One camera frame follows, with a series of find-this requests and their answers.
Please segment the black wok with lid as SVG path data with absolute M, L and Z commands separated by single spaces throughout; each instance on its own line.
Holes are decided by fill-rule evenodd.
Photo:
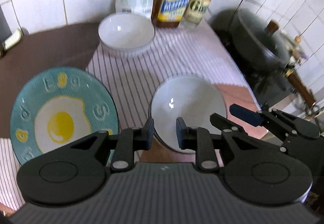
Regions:
M 252 89 L 261 85 L 292 91 L 284 75 L 290 55 L 279 30 L 248 9 L 225 9 L 208 20 Z

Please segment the black gas stove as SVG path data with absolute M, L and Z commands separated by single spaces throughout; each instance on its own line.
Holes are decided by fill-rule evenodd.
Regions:
M 284 71 L 284 75 L 289 69 L 292 69 L 296 72 L 295 67 L 296 67 L 297 63 L 295 62 L 294 58 L 291 55 L 290 55 L 290 57 L 291 58 L 289 60 L 289 63 Z M 284 100 L 289 95 L 294 94 L 294 95 L 300 96 L 300 94 L 296 91 L 296 89 L 294 87 L 293 87 L 292 91 L 282 91 L 277 86 L 267 86 L 265 88 L 265 90 L 263 90 L 263 91 L 259 91 L 260 88 L 261 88 L 261 85 L 257 85 L 256 88 L 252 89 L 252 91 L 257 99 L 257 102 L 259 103 L 260 107 L 263 110 L 269 110 L 270 107 L 278 104 L 280 101 Z M 302 111 L 305 112 L 305 117 L 307 120 L 312 121 L 314 124 L 319 123 L 317 120 L 317 117 L 323 113 L 323 108 L 319 106 L 317 101 L 316 101 L 316 104 L 314 105 L 314 107 L 312 109 L 309 109 L 302 98 L 302 105 L 300 108 Z

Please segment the striped brown pink table mat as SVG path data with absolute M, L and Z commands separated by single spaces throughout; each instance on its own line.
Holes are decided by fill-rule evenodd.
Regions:
M 227 106 L 259 109 L 238 67 L 206 23 L 192 33 L 157 30 L 150 48 L 133 58 L 115 58 L 104 49 L 96 23 L 27 35 L 1 59 L 2 213 L 13 213 L 24 204 L 15 179 L 20 164 L 10 140 L 13 103 L 33 76 L 60 66 L 87 70 L 108 88 L 121 129 L 144 124 L 155 90 L 171 76 L 201 77 L 219 89 Z

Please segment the teal fried egg plate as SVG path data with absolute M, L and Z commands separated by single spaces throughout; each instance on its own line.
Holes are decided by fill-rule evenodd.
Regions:
M 20 164 L 100 130 L 119 131 L 108 89 L 78 68 L 55 67 L 31 78 L 11 111 L 10 134 Z

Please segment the white cutting board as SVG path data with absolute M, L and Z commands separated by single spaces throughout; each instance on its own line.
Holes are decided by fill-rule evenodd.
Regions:
M 18 44 L 22 37 L 23 32 L 21 28 L 17 28 L 16 30 L 10 30 L 7 20 L 5 19 L 3 10 L 1 9 L 1 58 L 5 56 L 8 50 Z

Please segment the white ribbed bowl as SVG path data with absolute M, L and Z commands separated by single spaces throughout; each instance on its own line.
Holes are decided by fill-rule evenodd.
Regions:
M 140 14 L 111 14 L 98 27 L 103 50 L 118 58 L 140 56 L 153 44 L 155 34 L 151 20 Z
M 227 107 L 218 88 L 193 75 L 177 75 L 167 78 L 156 89 L 150 104 L 154 119 L 155 136 L 166 147 L 183 154 L 176 136 L 176 119 L 181 117 L 189 127 L 203 127 L 212 134 L 220 130 L 211 125 L 214 113 L 227 117 Z

